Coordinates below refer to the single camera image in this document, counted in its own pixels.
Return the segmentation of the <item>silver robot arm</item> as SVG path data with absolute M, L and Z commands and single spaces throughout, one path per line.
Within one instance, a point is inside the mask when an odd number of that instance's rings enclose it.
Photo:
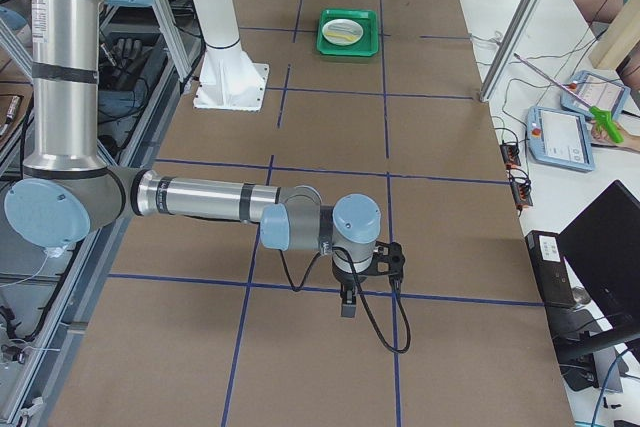
M 326 206 L 307 186 L 163 177 L 98 156 L 99 12 L 108 1 L 123 0 L 31 0 L 35 141 L 4 200 L 11 227 L 55 248 L 129 215 L 253 223 L 267 248 L 330 256 L 341 313 L 353 316 L 364 304 L 362 280 L 380 260 L 381 214 L 371 198 L 350 194 Z

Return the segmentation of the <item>person's hand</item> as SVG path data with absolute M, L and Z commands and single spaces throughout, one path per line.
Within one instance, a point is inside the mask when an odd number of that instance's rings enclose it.
M 594 145 L 618 148 L 625 146 L 625 138 L 622 138 L 621 142 L 615 142 L 604 127 L 600 127 L 594 122 L 591 123 L 590 136 L 591 143 Z

